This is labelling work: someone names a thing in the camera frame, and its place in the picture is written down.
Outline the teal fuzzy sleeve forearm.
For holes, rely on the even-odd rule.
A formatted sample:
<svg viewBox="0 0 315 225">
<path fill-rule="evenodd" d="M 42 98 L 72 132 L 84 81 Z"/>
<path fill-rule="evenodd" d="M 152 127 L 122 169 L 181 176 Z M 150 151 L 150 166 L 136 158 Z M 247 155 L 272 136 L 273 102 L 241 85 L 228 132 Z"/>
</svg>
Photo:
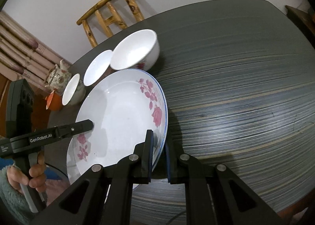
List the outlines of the teal fuzzy sleeve forearm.
<svg viewBox="0 0 315 225">
<path fill-rule="evenodd" d="M 20 224 L 29 224 L 32 212 L 22 193 L 20 184 L 27 186 L 29 179 L 15 166 L 1 169 L 1 200 Z"/>
</svg>

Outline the person's left hand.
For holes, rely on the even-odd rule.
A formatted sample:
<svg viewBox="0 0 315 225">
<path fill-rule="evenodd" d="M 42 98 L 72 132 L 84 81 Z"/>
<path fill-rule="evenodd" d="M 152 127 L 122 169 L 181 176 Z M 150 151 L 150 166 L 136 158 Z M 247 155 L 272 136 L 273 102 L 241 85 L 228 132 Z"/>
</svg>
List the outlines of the person's left hand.
<svg viewBox="0 0 315 225">
<path fill-rule="evenodd" d="M 30 186 L 36 189 L 37 192 L 43 193 L 46 191 L 46 175 L 44 174 L 46 170 L 44 151 L 38 153 L 37 163 L 29 169 L 29 175 L 31 179 L 27 177 L 20 169 L 15 166 L 10 166 L 7 169 L 7 180 L 11 187 L 17 192 L 23 194 L 21 185 Z"/>
</svg>

